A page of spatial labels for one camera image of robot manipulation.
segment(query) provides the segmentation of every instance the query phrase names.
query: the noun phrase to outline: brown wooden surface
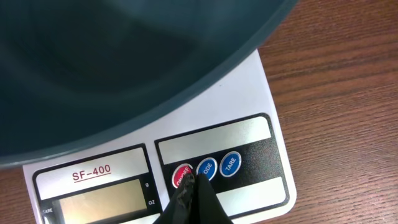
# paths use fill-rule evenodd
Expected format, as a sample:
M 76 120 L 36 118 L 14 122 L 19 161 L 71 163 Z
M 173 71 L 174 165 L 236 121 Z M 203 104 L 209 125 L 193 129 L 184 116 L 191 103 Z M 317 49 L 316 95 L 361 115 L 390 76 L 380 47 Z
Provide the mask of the brown wooden surface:
M 260 53 L 298 195 L 266 223 L 398 223 L 398 1 L 301 0 Z M 22 169 L 0 223 L 34 223 Z

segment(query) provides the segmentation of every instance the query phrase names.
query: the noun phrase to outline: tare button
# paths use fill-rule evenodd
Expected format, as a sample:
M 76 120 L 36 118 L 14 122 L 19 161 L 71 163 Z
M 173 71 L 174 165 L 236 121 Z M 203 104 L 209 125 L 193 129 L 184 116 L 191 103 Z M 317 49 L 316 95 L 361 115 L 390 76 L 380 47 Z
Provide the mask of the tare button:
M 224 177 L 232 177 L 237 173 L 242 164 L 242 157 L 238 152 L 229 152 L 220 164 L 220 173 Z
M 211 180 L 217 171 L 217 161 L 213 158 L 206 158 L 202 160 L 197 168 L 197 174 L 206 174 L 207 179 Z
M 192 173 L 192 166 L 190 164 L 179 165 L 173 173 L 172 183 L 175 188 L 178 188 L 181 184 L 183 177 L 187 174 Z

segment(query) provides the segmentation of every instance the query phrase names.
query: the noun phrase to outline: red underline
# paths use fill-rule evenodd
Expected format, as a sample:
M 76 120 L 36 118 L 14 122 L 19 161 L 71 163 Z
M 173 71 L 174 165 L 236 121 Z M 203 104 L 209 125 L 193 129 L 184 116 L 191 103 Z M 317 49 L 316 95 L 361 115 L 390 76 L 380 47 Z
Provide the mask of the red underline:
M 101 175 L 98 175 L 98 176 L 95 176 L 95 177 L 101 177 L 103 175 L 108 175 L 108 174 L 112 174 L 112 173 L 101 174 Z M 84 179 L 84 180 L 90 180 L 90 179 L 95 178 L 95 177 L 90 177 L 90 178 L 87 178 L 87 179 Z

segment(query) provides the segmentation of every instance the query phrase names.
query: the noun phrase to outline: display screen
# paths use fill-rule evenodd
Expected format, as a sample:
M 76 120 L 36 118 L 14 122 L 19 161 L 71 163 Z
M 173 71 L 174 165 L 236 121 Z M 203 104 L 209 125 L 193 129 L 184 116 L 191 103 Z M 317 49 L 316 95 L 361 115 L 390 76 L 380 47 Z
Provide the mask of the display screen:
M 65 224 L 93 223 L 145 210 L 139 179 L 55 201 Z

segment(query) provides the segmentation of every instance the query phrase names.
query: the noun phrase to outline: scale body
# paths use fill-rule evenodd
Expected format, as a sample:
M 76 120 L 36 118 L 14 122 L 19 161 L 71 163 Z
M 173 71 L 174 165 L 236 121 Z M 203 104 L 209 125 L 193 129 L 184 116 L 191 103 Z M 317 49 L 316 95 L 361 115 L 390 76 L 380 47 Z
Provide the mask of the scale body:
M 186 166 L 208 175 L 234 223 L 293 207 L 292 171 L 257 51 L 157 121 L 23 168 L 37 223 L 138 224 L 160 216 Z

